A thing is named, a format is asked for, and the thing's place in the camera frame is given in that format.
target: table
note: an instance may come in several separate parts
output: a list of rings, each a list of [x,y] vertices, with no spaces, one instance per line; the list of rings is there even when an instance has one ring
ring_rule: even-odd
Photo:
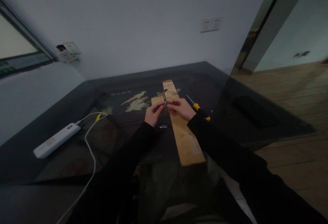
[[[0,183],[86,183],[93,170],[93,161],[84,135],[96,115],[84,121],[82,130],[47,158],[35,158],[33,149],[67,124],[91,112],[103,110],[111,114],[91,130],[88,138],[97,158],[97,171],[101,170],[143,122],[151,98],[162,95],[163,80],[173,80],[181,98],[188,94],[210,113],[214,126],[244,147],[255,148],[281,139],[316,133],[311,125],[209,63],[200,62],[82,83],[0,147]],[[126,102],[144,91],[146,93],[140,96],[138,103],[131,105],[133,100]],[[233,105],[233,98],[243,95],[250,96],[274,114],[280,124],[268,128],[253,124]],[[158,141],[149,148],[141,163],[178,157],[168,114],[160,116],[158,125],[162,124],[168,128],[157,128]]]

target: screwdriver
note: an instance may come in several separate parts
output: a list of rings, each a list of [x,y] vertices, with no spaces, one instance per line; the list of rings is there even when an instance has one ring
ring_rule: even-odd
[[[204,117],[206,120],[210,121],[211,118],[209,117],[209,115],[197,104],[194,103],[194,101],[191,100],[191,98],[187,95],[187,97],[189,98],[189,100],[193,103],[193,108],[196,109],[196,111],[198,112],[198,114],[200,114],[202,117]]]

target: bird painting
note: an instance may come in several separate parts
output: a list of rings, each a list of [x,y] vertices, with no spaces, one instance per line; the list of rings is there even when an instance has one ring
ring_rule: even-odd
[[[125,112],[130,112],[133,110],[141,110],[146,104],[142,99],[137,99],[131,102],[130,106],[126,109]]]
[[[142,91],[141,93],[139,94],[136,94],[135,96],[133,96],[132,98],[128,99],[127,101],[125,101],[124,103],[122,103],[121,105],[125,104],[125,103],[129,103],[131,102],[132,100],[135,100],[135,99],[140,99],[147,91]]]

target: metal part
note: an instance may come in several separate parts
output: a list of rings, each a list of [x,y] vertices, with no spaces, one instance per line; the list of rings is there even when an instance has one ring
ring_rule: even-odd
[[[165,110],[165,111],[168,111],[167,104],[170,104],[170,101],[165,101],[165,104],[164,104],[164,107],[163,107],[163,110]]]
[[[187,95],[187,97],[189,98],[189,100],[192,102],[192,104],[195,104],[194,101],[191,100],[191,98]]]

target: yellow screwdriver handle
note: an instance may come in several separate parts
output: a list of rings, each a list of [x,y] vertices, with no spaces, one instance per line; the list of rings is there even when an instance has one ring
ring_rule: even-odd
[[[193,107],[198,111],[198,113],[204,117],[207,121],[210,121],[211,118],[206,114],[206,112],[200,108],[200,106],[197,103],[193,104]]]
[[[193,105],[193,107],[198,111],[198,109],[200,108],[200,106],[196,103]]]

